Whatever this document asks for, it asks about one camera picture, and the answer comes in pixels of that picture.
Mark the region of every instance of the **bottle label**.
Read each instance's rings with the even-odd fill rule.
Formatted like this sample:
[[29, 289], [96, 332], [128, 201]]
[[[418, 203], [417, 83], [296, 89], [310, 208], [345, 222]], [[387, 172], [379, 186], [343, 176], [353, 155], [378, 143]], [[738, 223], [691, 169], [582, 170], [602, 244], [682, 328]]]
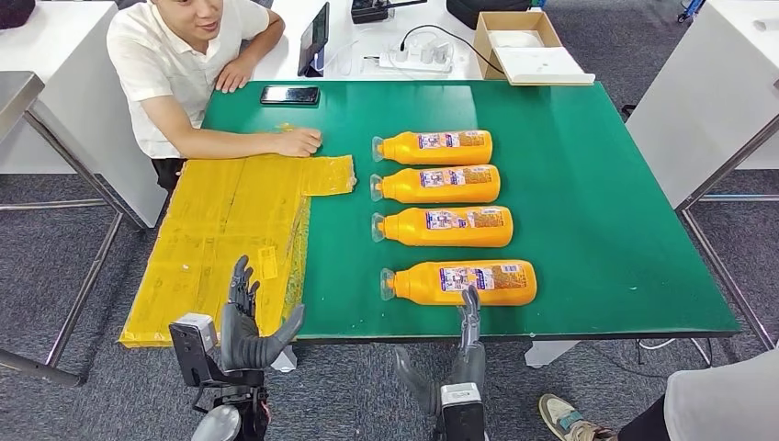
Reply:
[[445, 131], [442, 133], [420, 133], [417, 135], [420, 149], [442, 147], [472, 147], [484, 144], [484, 134], [478, 130]]
[[438, 273], [443, 291], [462, 291], [470, 285], [485, 290], [527, 287], [525, 270], [519, 265], [460, 266], [441, 268]]
[[495, 208], [468, 210], [466, 211], [466, 218], [459, 217], [454, 211], [430, 209], [424, 213], [424, 217], [428, 230], [503, 226], [503, 212]]
[[443, 168], [419, 172], [422, 187], [464, 186], [465, 184], [483, 184], [492, 181], [487, 167]]

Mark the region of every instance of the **power strip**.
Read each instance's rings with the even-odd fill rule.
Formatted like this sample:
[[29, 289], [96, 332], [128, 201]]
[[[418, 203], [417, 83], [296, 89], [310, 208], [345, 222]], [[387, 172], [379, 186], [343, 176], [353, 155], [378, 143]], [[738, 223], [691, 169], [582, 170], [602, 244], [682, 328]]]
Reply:
[[378, 56], [378, 67], [421, 72], [452, 72], [452, 59], [448, 54], [434, 54], [434, 50], [389, 51]]

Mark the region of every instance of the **floor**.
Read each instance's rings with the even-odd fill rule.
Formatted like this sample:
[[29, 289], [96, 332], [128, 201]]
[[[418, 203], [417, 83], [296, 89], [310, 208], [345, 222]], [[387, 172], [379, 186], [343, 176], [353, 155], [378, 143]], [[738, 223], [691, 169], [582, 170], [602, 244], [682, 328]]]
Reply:
[[[675, 1], [549, 0], [547, 11], [573, 56], [602, 81], [616, 106], [636, 103], [684, 33]], [[779, 192], [775, 172], [738, 173], [728, 190]], [[0, 200], [83, 198], [74, 176], [0, 175]], [[755, 309], [779, 335], [774, 258], [779, 206], [701, 204], [695, 215], [732, 268]], [[3, 213], [0, 230], [0, 335], [3, 348], [44, 358], [111, 220], [107, 209]], [[89, 372], [77, 389], [50, 386], [0, 369], [0, 440], [185, 440], [198, 424], [170, 349], [126, 349], [116, 343], [155, 232], [122, 226], [107, 266], [61, 362]], [[757, 355], [744, 325], [713, 341], [716, 365]], [[527, 342], [487, 344], [486, 413], [491, 439], [552, 440], [537, 397], [554, 392], [594, 421], [630, 421], [664, 391], [673, 371], [701, 368], [689, 341], [643, 352], [631, 341], [586, 342], [542, 369], [524, 366]], [[409, 345], [417, 366], [442, 378], [451, 344]], [[267, 376], [273, 422], [268, 440], [423, 440], [433, 422], [392, 371], [390, 345], [299, 346], [299, 369]]]

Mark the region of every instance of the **black phone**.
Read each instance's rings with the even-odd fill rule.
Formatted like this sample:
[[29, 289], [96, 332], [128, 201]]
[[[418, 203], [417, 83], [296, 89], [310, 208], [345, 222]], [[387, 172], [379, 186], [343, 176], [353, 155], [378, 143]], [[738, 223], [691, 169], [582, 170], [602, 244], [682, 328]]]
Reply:
[[301, 104], [314, 106], [319, 103], [319, 87], [315, 85], [267, 85], [260, 96], [263, 104]]

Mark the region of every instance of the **man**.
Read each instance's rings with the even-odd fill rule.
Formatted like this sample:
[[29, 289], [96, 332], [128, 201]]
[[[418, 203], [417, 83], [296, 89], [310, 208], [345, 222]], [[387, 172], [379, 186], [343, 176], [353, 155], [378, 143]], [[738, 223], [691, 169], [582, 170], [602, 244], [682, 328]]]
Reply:
[[[116, 14], [108, 55], [135, 138], [152, 158], [161, 187], [175, 187], [186, 158], [317, 151], [322, 135], [314, 129], [237, 134], [200, 128], [214, 88], [232, 93], [244, 87], [283, 31], [281, 17], [251, 0], [149, 0]], [[242, 40], [250, 43], [239, 53]]]
[[585, 420], [550, 393], [538, 409], [561, 441], [769, 441], [779, 439], [777, 395], [779, 349], [774, 349], [733, 365], [674, 373], [665, 395], [619, 434]]

